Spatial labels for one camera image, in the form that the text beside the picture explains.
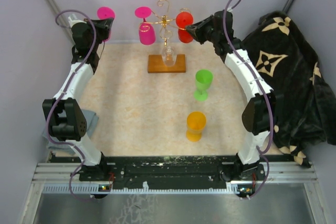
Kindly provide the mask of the red plastic wine glass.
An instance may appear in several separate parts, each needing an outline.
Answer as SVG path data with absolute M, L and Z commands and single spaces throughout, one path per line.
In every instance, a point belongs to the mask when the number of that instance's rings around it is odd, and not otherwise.
M 189 12 L 180 12 L 176 17 L 178 26 L 178 38 L 181 42 L 188 44 L 193 41 L 193 37 L 186 31 L 186 26 L 193 23 L 193 16 Z

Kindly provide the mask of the clear wine glass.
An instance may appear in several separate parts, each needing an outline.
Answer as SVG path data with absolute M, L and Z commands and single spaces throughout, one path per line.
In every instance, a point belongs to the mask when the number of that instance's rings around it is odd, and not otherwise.
M 168 67 L 172 67 L 173 65 L 175 65 L 176 62 L 176 53 L 173 47 L 171 46 L 165 46 L 162 50 L 162 60 L 163 63 L 168 66 Z

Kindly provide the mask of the magenta plastic wine glass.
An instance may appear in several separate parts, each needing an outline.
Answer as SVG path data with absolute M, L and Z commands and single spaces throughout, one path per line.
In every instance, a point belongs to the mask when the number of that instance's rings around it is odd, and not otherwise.
M 135 10 L 135 16 L 142 19 L 142 23 L 139 25 L 139 40 L 143 45 L 149 46 L 156 40 L 155 31 L 153 26 L 146 21 L 146 19 L 152 14 L 149 7 L 141 6 Z

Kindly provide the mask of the gold wire wine glass rack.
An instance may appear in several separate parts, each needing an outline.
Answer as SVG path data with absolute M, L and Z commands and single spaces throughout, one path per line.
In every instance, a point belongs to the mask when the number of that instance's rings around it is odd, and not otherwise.
M 138 7 L 134 14 L 142 19 L 139 24 L 138 33 L 140 43 L 146 46 L 156 42 L 154 26 L 160 26 L 159 37 L 163 40 L 163 49 L 159 55 L 148 56 L 148 73 L 185 73 L 186 57 L 184 54 L 177 54 L 176 50 L 168 43 L 173 37 L 171 28 L 177 29 L 180 42 L 188 44 L 193 41 L 193 37 L 186 31 L 186 27 L 194 21 L 193 15 L 187 8 L 181 8 L 175 18 L 169 16 L 170 2 L 168 0 L 158 0 L 157 6 L 166 5 L 163 15 L 158 15 L 147 6 Z

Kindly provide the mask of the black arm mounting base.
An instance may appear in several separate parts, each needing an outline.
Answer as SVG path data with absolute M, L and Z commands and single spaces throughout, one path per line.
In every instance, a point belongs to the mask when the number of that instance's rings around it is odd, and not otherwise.
M 89 192 L 95 198 L 108 194 L 186 194 L 233 193 L 250 197 L 258 182 L 269 174 L 268 165 L 260 162 L 250 171 L 240 173 L 236 156 L 149 156 L 105 157 L 96 166 L 79 166 L 79 158 L 51 158 L 52 165 L 71 179 L 73 193 L 84 193 L 78 182 L 90 183 Z

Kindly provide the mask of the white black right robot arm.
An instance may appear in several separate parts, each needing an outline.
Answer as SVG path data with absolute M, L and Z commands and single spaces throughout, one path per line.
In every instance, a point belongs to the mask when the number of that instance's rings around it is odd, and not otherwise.
M 272 140 L 284 96 L 261 77 L 243 42 L 234 36 L 231 12 L 218 11 L 198 23 L 187 25 L 185 29 L 198 43 L 209 41 L 213 44 L 215 53 L 244 91 L 247 105 L 241 119 L 247 134 L 236 155 L 234 172 L 239 179 L 248 179 L 258 166 L 264 141 Z

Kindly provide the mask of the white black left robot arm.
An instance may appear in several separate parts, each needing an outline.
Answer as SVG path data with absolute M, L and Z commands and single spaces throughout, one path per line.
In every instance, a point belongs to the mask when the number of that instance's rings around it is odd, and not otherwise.
M 90 173 L 98 180 L 108 177 L 109 167 L 101 163 L 102 154 L 87 133 L 87 120 L 78 102 L 95 74 L 99 56 L 97 49 L 111 32 L 112 17 L 100 20 L 68 18 L 72 38 L 70 72 L 60 90 L 51 99 L 43 101 L 47 139 L 55 145 L 69 146 Z

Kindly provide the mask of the green plastic wine glass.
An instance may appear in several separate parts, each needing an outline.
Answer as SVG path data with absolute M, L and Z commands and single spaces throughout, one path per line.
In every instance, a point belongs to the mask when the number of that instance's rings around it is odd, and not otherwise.
M 213 81 L 213 74 L 207 69 L 199 70 L 195 75 L 196 90 L 194 98 L 197 101 L 205 101 L 208 97 L 207 90 L 210 88 Z

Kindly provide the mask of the orange plastic wine glass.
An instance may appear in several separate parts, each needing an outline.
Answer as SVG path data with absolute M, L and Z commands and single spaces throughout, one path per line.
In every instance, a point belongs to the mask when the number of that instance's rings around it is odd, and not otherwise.
M 206 116 L 199 111 L 190 113 L 186 119 L 186 137 L 191 142 L 197 142 L 202 138 L 203 129 L 206 126 Z

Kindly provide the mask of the grey blue cloth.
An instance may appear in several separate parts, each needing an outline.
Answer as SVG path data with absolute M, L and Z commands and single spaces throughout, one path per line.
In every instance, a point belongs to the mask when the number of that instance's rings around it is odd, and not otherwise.
M 87 135 L 91 138 L 95 129 L 96 129 L 96 127 L 97 127 L 99 117 L 97 116 L 96 112 L 91 111 L 91 110 L 83 109 L 82 112 L 83 112 L 83 115 L 84 115 L 84 117 L 86 119 L 86 122 L 87 122 Z M 53 152 L 63 151 L 66 154 L 75 155 L 75 152 L 73 151 L 73 149 L 68 144 L 55 144 L 55 142 L 57 142 L 57 143 L 60 142 L 56 137 L 51 136 L 51 139 L 53 140 L 53 142 L 51 142 L 48 139 L 47 131 L 46 131 L 45 126 L 44 126 L 44 129 L 43 129 L 42 136 L 47 141 L 47 146 L 46 147 L 49 151 L 53 151 Z

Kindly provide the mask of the black floral blanket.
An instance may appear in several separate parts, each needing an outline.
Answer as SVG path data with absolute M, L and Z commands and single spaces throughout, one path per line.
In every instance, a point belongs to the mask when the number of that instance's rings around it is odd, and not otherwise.
M 320 72 L 317 53 L 282 11 L 261 17 L 243 44 L 261 77 L 283 94 L 273 143 L 309 168 L 306 147 L 322 142 L 335 145 L 335 94 Z

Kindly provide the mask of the aluminium frame rail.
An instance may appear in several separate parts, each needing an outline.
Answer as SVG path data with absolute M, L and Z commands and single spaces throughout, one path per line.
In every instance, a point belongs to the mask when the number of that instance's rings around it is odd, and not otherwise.
M 112 157 L 93 179 L 57 158 L 37 165 L 20 223 L 326 223 L 315 170 L 269 159 L 238 176 L 229 156 Z

